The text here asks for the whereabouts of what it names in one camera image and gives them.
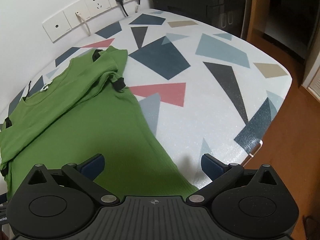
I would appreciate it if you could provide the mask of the green ribbed knit top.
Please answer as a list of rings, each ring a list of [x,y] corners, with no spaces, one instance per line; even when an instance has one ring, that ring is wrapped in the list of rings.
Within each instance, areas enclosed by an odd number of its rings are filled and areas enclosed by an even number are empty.
[[[13,197],[31,168],[59,169],[100,153],[95,179],[119,198],[196,192],[153,135],[125,85],[128,52],[108,47],[71,59],[33,95],[21,98],[1,131],[1,174]]]

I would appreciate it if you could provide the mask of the white wall socket panel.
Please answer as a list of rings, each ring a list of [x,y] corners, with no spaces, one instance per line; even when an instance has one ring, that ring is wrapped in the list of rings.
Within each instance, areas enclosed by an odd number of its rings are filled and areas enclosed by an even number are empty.
[[[137,3],[135,12],[139,12],[137,0],[124,0],[124,4],[133,1]],[[81,24],[88,25],[90,19],[116,7],[120,7],[116,0],[78,0],[45,20],[42,26],[50,40],[56,42],[72,29]]]

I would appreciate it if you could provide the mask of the black cabinet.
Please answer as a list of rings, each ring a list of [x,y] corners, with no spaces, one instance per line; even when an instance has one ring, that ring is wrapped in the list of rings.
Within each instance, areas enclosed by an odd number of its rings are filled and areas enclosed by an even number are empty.
[[[246,0],[152,0],[155,9],[172,12],[242,37]]]

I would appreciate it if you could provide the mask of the geometric pattern table cover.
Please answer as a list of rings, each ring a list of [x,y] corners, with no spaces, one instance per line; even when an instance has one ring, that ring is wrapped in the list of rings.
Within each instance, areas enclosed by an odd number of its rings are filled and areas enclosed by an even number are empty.
[[[223,163],[255,154],[290,89],[289,71],[245,40],[210,25],[159,10],[143,10],[100,29],[52,61],[3,109],[60,75],[71,59],[108,47],[128,52],[125,85],[153,135],[197,189],[209,153]]]

